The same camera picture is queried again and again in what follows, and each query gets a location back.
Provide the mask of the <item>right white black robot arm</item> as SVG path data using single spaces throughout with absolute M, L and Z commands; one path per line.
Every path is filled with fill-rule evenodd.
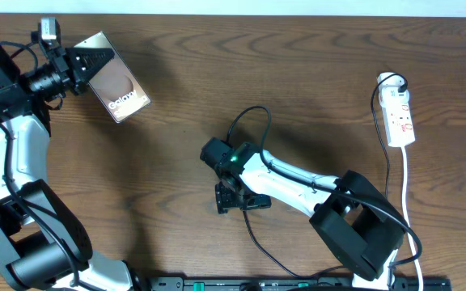
M 216 137 L 202 147 L 200 159 L 219 179 L 219 213 L 267 209 L 279 200 L 308 216 L 328 249 L 354 274 L 355 288 L 392 286 L 391 264 L 403 241 L 404 220 L 364 176 L 311 173 L 252 143 L 235 149 Z

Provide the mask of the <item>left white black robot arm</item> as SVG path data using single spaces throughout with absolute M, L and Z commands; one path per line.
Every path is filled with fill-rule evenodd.
M 0 274 L 15 290 L 142 290 L 123 260 L 93 250 L 80 220 L 47 183 L 51 102 L 82 93 L 114 57 L 32 33 L 44 65 L 22 73 L 0 41 Z

